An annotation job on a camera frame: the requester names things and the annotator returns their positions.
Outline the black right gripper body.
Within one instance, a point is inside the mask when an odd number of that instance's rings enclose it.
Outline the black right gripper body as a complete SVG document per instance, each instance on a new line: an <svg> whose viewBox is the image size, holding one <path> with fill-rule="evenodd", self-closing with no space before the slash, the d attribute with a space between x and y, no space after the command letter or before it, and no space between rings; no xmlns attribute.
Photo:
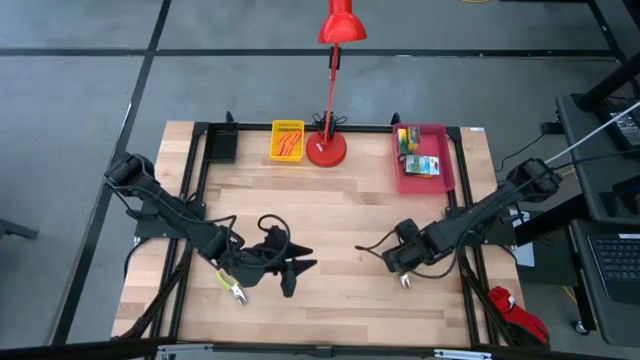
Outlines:
<svg viewBox="0 0 640 360"><path fill-rule="evenodd" d="M412 219L406 219L394 227L400 244L382 253L387 269L392 273L406 273L420 264L435 263L431 240L425 230L420 230Z"/></svg>

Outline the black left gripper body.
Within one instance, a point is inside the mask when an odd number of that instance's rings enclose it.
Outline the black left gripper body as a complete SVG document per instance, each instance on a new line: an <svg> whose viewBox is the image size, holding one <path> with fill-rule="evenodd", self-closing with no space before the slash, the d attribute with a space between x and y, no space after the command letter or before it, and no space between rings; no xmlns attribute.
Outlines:
<svg viewBox="0 0 640 360"><path fill-rule="evenodd" d="M243 286L256 286L266 273L279 272L290 245L288 228L272 226L262 243L234 253L232 276Z"/></svg>

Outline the red desk lamp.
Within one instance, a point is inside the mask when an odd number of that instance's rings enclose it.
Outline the red desk lamp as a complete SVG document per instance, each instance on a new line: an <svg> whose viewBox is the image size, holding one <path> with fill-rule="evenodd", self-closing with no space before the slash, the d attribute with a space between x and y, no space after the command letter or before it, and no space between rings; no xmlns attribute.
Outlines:
<svg viewBox="0 0 640 360"><path fill-rule="evenodd" d="M341 59L342 43L358 42L367 38L367 31L360 18L353 11L353 0L328 0L328 16L318 34L318 42L329 44L330 73L324 129L314 133L307 141L306 155L319 167L339 165L347 153L345 138L333 132L333 103L338 64Z"/></svg>

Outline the pink plastic tray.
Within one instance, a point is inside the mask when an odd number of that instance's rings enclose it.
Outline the pink plastic tray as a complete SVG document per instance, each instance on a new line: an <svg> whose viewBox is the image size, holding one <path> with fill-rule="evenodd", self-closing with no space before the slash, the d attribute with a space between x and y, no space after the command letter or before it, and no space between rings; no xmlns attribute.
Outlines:
<svg viewBox="0 0 640 360"><path fill-rule="evenodd" d="M415 153L398 154L396 132L400 128L416 125L420 128L421 142ZM455 187L446 128L439 124L395 124L392 127L392 167L396 189L401 194L444 194ZM434 177L408 176L404 174L404 159L409 154L435 156L440 161L440 175Z"/></svg>

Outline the white paper sheet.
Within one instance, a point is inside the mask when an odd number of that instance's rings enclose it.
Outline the white paper sheet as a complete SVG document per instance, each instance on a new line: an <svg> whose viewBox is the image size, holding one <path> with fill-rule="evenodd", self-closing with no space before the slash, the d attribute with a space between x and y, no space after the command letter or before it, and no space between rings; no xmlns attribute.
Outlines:
<svg viewBox="0 0 640 360"><path fill-rule="evenodd" d="M522 246L511 246L510 250L512 254L515 256L516 263L519 266L524 266L524 267L535 266L534 247L532 243L528 243Z"/></svg>

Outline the black plastic basket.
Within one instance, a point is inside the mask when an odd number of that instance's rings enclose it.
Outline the black plastic basket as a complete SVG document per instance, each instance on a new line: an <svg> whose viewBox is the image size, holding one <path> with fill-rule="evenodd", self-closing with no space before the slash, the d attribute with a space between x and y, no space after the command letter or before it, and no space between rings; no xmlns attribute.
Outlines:
<svg viewBox="0 0 640 360"><path fill-rule="evenodd" d="M238 123L210 123L207 129L204 159L211 163L234 163L237 156L238 136Z"/></svg>

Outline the yellow plastic basket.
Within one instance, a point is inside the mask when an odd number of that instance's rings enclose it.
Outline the yellow plastic basket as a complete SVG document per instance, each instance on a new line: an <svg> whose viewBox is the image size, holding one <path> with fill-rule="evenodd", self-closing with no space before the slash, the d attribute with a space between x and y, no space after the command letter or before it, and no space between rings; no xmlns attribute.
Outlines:
<svg viewBox="0 0 640 360"><path fill-rule="evenodd" d="M290 143L292 135L296 131L301 131L302 136L297 144L292 149L289 156L280 156L280 148L282 145L278 144L279 137L285 133L290 132L291 135L284 143ZM271 128L271 140L269 148L269 156L274 161L279 162L299 162L302 160L305 154L305 123L303 120L274 120Z"/></svg>

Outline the red glove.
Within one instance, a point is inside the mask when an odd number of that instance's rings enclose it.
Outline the red glove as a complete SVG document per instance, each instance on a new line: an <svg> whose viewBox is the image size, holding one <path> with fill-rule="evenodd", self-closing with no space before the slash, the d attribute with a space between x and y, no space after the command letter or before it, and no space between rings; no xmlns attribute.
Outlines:
<svg viewBox="0 0 640 360"><path fill-rule="evenodd" d="M496 286L488 292L493 305L506 323L528 344L549 348L550 334L544 323L534 314L521 308L509 290Z"/></svg>

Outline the black equipment cart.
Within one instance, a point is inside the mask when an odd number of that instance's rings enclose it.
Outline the black equipment cart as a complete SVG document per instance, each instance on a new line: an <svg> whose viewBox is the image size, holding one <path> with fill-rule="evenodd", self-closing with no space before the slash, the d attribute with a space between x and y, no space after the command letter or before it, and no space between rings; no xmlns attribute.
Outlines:
<svg viewBox="0 0 640 360"><path fill-rule="evenodd" d="M581 110L572 96L556 100L571 159L581 186L587 218L570 223L570 233L583 265L583 277L599 331L611 345L640 347L640 305L611 300L604 289L587 237L599 234L640 233L640 211L630 212L621 201L611 215L601 200L617 183L640 176L640 158L620 154L601 121L592 112Z"/></svg>

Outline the black laptop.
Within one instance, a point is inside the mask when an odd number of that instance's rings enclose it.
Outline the black laptop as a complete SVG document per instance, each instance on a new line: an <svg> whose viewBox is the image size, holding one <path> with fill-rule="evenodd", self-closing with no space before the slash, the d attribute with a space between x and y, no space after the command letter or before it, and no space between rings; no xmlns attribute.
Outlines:
<svg viewBox="0 0 640 360"><path fill-rule="evenodd" d="M640 233L591 235L587 241L607 296L640 305Z"/></svg>

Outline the dark furniture leg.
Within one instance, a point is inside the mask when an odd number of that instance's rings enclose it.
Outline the dark furniture leg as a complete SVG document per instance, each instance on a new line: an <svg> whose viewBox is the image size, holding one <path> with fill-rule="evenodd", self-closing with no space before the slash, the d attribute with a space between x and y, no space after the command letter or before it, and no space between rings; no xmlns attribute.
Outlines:
<svg viewBox="0 0 640 360"><path fill-rule="evenodd" d="M26 239L34 239L38 231L0 218L0 240L5 236L15 235Z"/></svg>

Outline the black power adapter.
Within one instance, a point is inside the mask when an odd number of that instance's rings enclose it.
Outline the black power adapter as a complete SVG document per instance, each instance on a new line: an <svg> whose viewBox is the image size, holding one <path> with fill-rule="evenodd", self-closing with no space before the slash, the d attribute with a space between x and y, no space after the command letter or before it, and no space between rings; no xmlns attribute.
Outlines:
<svg viewBox="0 0 640 360"><path fill-rule="evenodd" d="M631 106L629 101L607 100L596 112L598 119L606 123ZM640 150L640 108L627 113L606 128L610 139L620 151Z"/></svg>

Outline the black diagonal stand leg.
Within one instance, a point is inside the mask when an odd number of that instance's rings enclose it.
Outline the black diagonal stand leg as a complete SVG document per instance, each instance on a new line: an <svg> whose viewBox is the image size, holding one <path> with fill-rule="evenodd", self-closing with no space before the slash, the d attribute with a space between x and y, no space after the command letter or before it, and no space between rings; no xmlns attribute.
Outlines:
<svg viewBox="0 0 640 360"><path fill-rule="evenodd" d="M592 111L601 106L616 90L640 74L640 51L585 94L578 94L577 106Z"/></svg>

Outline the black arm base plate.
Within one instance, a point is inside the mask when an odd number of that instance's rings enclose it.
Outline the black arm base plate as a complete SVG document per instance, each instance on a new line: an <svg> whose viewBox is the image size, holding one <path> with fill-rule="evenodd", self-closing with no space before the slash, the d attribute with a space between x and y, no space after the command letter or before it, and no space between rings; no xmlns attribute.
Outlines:
<svg viewBox="0 0 640 360"><path fill-rule="evenodd" d="M168 215L172 220L187 223L187 220L198 220L201 211L197 209L196 212L192 212L187 205L181 202L179 202L178 208L175 208L160 202L145 201L140 210L129 209L126 214L137 223L134 232L136 237L179 239L185 236L184 232L168 223L164 215Z"/></svg>
<svg viewBox="0 0 640 360"><path fill-rule="evenodd" d="M515 243L513 220L505 208L497 206L471 208L457 207L449 210L440 222L446 242L453 245L513 245Z"/></svg>

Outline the black table frame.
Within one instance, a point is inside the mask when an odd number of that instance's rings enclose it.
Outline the black table frame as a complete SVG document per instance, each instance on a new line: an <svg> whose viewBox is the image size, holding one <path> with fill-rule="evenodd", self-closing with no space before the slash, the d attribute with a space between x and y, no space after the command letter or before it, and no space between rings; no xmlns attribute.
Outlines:
<svg viewBox="0 0 640 360"><path fill-rule="evenodd" d="M470 329L459 273L448 261L424 268L409 290L366 247L386 249L389 233L406 218L421 225L441 218L451 194L402 195L392 169L391 130L345 130L348 153L335 168L269 158L270 128L248 124L239 133L237 159L214 164L204 185L210 218L237 217L248 243L263 239L258 227L288 224L295 243L310 247L317 264L302 274L291 298L268 275L241 305L218 284L213 268L194 257L183 296L171 296L162 334L181 341L466 348Z"/></svg>

